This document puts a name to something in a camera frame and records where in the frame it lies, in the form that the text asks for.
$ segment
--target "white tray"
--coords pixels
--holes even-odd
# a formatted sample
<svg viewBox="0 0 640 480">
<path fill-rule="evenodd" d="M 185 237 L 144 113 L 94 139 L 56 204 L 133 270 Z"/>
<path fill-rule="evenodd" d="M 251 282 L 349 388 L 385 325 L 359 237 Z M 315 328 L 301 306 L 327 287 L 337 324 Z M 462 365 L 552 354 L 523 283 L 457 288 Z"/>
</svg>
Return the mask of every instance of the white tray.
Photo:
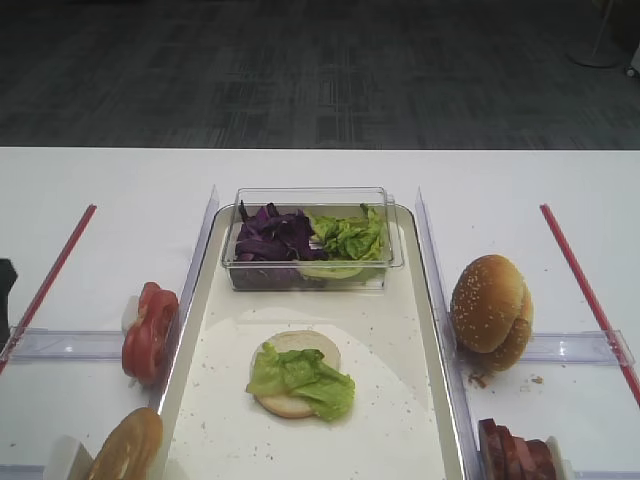
<svg viewBox="0 0 640 480">
<path fill-rule="evenodd" d="M 220 265 L 230 208 L 217 214 L 160 413 L 165 442 L 150 478 L 462 477 L 415 223 L 398 207 L 406 262 L 381 292 L 231 289 Z M 282 420 L 244 389 L 272 334 L 327 334 L 356 382 L 351 415 Z"/>
</svg>

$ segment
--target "red stick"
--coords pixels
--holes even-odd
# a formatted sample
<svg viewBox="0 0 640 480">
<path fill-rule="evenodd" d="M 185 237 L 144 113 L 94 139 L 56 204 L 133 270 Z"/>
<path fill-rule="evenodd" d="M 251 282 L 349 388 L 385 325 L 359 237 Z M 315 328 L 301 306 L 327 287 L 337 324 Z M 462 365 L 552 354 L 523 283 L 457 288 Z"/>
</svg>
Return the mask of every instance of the red stick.
<svg viewBox="0 0 640 480">
<path fill-rule="evenodd" d="M 78 240 L 82 236 L 82 233 L 84 232 L 85 228 L 87 228 L 87 225 L 89 224 L 89 220 L 91 220 L 91 217 L 96 211 L 96 208 L 97 207 L 95 205 L 89 205 L 87 207 L 84 214 L 80 218 L 80 221 L 76 225 L 76 228 L 71 233 L 71 236 L 67 240 L 67 243 L 62 248 L 62 251 L 58 255 L 58 258 L 56 259 L 55 263 L 51 267 L 51 270 L 49 270 L 49 273 L 44 278 L 44 281 L 42 282 L 42 285 L 40 285 L 40 288 L 38 289 L 36 296 L 33 297 L 33 300 L 31 300 L 31 303 L 29 304 L 27 311 L 24 312 L 24 315 L 22 316 L 20 323 L 16 327 L 16 331 L 13 337 L 11 338 L 10 343 L 7 345 L 5 360 L 0 361 L 0 373 L 2 373 L 2 371 L 4 370 L 4 367 L 6 366 L 7 362 L 9 361 L 9 357 L 11 356 L 11 352 L 13 351 L 15 346 L 18 344 L 18 341 L 20 340 L 25 330 L 33 320 L 33 317 L 38 311 L 38 308 L 40 308 L 40 305 L 42 305 L 44 298 L 47 296 L 47 293 L 49 292 L 51 285 L 53 285 L 53 282 L 58 276 L 58 273 L 60 273 L 62 266 L 67 261 L 67 258 L 69 258 L 71 251 L 76 246 L 76 243 L 78 243 Z"/>
<path fill-rule="evenodd" d="M 611 344 L 611 347 L 613 348 L 614 353 L 618 357 L 620 370 L 622 370 L 622 374 L 624 375 L 624 378 L 627 380 L 627 384 L 629 384 L 631 393 L 633 393 L 633 396 L 635 397 L 636 402 L 638 402 L 638 406 L 640 406 L 640 382 L 638 381 L 638 377 L 635 371 L 633 370 L 633 367 L 631 365 L 623 363 L 623 360 L 626 360 L 626 359 L 624 358 L 624 354 L 622 353 L 623 350 L 622 348 L 620 348 L 617 338 L 615 337 L 615 335 L 612 334 L 613 328 L 609 323 L 609 319 L 607 318 L 607 315 L 604 313 L 604 310 L 602 309 L 600 302 L 598 302 L 598 299 L 596 298 L 596 294 L 591 289 L 591 285 L 589 285 L 589 282 L 587 281 L 587 277 L 582 271 L 582 268 L 580 268 L 580 264 L 578 263 L 578 260 L 576 259 L 575 255 L 571 251 L 569 242 L 567 241 L 566 237 L 562 233 L 562 230 L 560 229 L 560 225 L 558 224 L 558 221 L 553 216 L 553 213 L 551 213 L 551 208 L 549 207 L 549 205 L 544 204 L 544 205 L 540 205 L 540 210 L 542 211 L 542 215 L 544 215 L 544 218 L 547 221 L 547 224 L 549 225 L 549 228 L 551 229 L 553 236 L 556 238 L 556 242 L 558 242 L 558 246 L 560 247 L 560 250 L 562 250 L 564 258 L 567 260 L 569 267 L 571 267 L 571 270 L 573 271 L 573 275 L 576 277 L 576 280 L 578 281 L 578 285 L 580 285 L 582 294 L 584 295 L 584 298 L 587 300 L 587 303 L 589 303 L 589 307 L 591 307 L 591 311 L 593 312 L 593 315 L 596 317 L 596 320 L 598 321 L 598 325 L 600 325 L 600 328 L 602 330 L 608 333 L 609 343 Z"/>
</svg>

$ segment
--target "sliced tomato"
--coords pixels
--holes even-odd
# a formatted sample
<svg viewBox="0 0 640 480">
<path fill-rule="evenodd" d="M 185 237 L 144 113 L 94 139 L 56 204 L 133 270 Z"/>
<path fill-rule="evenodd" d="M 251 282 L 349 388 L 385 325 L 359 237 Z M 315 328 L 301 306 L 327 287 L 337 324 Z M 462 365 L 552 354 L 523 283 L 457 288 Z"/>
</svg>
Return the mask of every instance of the sliced tomato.
<svg viewBox="0 0 640 480">
<path fill-rule="evenodd" d="M 143 385 L 152 385 L 161 373 L 171 323 L 178 311 L 178 298 L 155 283 L 147 283 L 140 295 L 138 319 L 122 345 L 122 368 Z"/>
</svg>

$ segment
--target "clear plastic container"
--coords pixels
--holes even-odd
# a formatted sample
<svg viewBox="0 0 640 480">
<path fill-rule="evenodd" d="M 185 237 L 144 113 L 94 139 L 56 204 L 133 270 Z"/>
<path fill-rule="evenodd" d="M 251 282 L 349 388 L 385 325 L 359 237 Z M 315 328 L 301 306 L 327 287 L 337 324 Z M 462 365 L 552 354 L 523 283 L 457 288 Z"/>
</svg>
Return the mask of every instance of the clear plastic container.
<svg viewBox="0 0 640 480">
<path fill-rule="evenodd" d="M 373 209 L 382 221 L 381 255 L 378 260 L 241 261 L 236 245 L 243 221 L 240 206 L 250 216 L 273 203 L 280 215 L 302 211 L 310 217 L 366 218 L 362 205 Z M 379 290 L 387 269 L 403 263 L 397 241 L 395 204 L 379 187 L 240 189 L 226 233 L 222 265 L 235 290 Z M 311 240 L 311 249 L 322 245 Z"/>
</svg>

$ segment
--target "top bun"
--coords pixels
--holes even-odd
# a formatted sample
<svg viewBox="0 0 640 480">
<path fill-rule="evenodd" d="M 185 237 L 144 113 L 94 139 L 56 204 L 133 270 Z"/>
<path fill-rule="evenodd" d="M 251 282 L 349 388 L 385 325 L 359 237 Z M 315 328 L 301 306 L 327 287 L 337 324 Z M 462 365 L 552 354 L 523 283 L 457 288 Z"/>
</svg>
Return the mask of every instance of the top bun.
<svg viewBox="0 0 640 480">
<path fill-rule="evenodd" d="M 324 354 L 322 361 L 334 370 L 340 368 L 340 351 L 336 344 L 321 333 L 313 330 L 297 330 L 278 333 L 267 342 L 271 343 L 279 353 L 289 350 L 316 349 Z M 268 397 L 256 397 L 258 402 L 271 413 L 284 418 L 304 418 L 312 416 L 313 410 L 302 398 L 288 395 L 271 395 Z"/>
<path fill-rule="evenodd" d="M 138 408 L 109 434 L 87 480 L 143 480 L 161 444 L 162 419 L 151 408 Z"/>
<path fill-rule="evenodd" d="M 522 274 L 505 257 L 474 260 L 460 275 L 451 298 L 456 337 L 490 370 L 506 370 L 524 353 L 531 336 L 533 304 Z"/>
</svg>

